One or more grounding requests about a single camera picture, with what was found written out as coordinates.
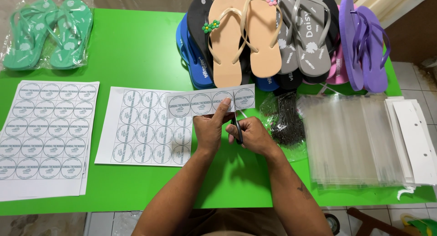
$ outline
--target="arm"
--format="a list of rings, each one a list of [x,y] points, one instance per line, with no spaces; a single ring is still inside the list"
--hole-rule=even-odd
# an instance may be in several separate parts
[[[332,235],[331,228],[316,201],[294,172],[281,148],[272,140],[256,117],[240,120],[243,147],[266,158],[275,209],[288,235]],[[238,137],[237,129],[226,127],[229,143]]]
[[[206,172],[220,147],[221,125],[231,99],[226,98],[211,116],[195,116],[198,147],[187,163],[155,195],[141,214],[132,236],[172,235],[193,209]]]

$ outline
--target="scissors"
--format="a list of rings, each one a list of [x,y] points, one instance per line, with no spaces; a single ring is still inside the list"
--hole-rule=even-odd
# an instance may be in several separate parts
[[[240,127],[240,123],[237,120],[237,112],[235,110],[235,93],[233,93],[233,97],[234,97],[234,118],[232,118],[231,120],[231,124],[235,125],[237,127],[238,130],[238,138],[236,138],[237,144],[241,145],[243,144],[243,133],[241,132],[241,127]]]

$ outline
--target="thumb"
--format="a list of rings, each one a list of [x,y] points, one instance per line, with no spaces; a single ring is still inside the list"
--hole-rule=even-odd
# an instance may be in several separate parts
[[[212,120],[216,122],[222,122],[225,117],[226,112],[228,111],[229,105],[231,104],[230,98],[225,98],[221,101],[220,105],[217,107],[216,113],[212,116]]]
[[[228,126],[226,126],[226,132],[229,133],[230,135],[234,136],[235,138],[237,138],[238,140],[240,140],[239,134],[238,134],[238,129],[237,126],[230,124]]]

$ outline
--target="green table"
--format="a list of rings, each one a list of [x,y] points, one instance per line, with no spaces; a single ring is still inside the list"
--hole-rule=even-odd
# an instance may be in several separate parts
[[[0,73],[0,123],[6,120],[21,80],[100,81],[91,143],[86,195],[0,202],[0,216],[77,211],[142,210],[161,187],[179,170],[177,167],[94,164],[111,86],[194,90],[175,41],[182,13],[96,9],[90,37],[89,62],[74,70],[35,70]],[[391,62],[387,94],[401,95]],[[317,94],[321,85],[299,87],[300,93]],[[347,83],[332,86],[343,94],[354,94]],[[256,91],[256,109],[245,110],[259,116],[258,107],[267,96]],[[197,147],[193,136],[192,149]],[[401,188],[367,188],[319,191],[310,182],[308,160],[292,163],[320,206],[385,205],[435,202],[432,187],[420,187],[414,194],[396,199]],[[196,208],[271,207],[271,190],[264,157],[222,143],[199,192]]]

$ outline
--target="person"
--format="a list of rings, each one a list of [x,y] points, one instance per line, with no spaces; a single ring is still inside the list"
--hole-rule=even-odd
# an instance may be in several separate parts
[[[224,99],[214,115],[193,118],[198,140],[196,151],[146,206],[132,236],[332,235],[331,228],[311,193],[256,117],[239,121],[243,134],[242,147],[265,157],[275,213],[261,213],[264,216],[262,219],[254,216],[255,212],[250,209],[231,209],[230,212],[220,213],[217,210],[207,210],[202,211],[203,215],[200,216],[190,214],[192,211],[198,212],[193,210],[193,205],[206,172],[220,148],[221,126],[233,117],[233,113],[227,113],[230,102],[231,99]],[[237,128],[229,124],[226,132],[229,134],[229,143],[232,144],[238,138]],[[283,226],[282,233],[270,230],[274,223],[265,220],[266,216],[279,218],[278,222]]]

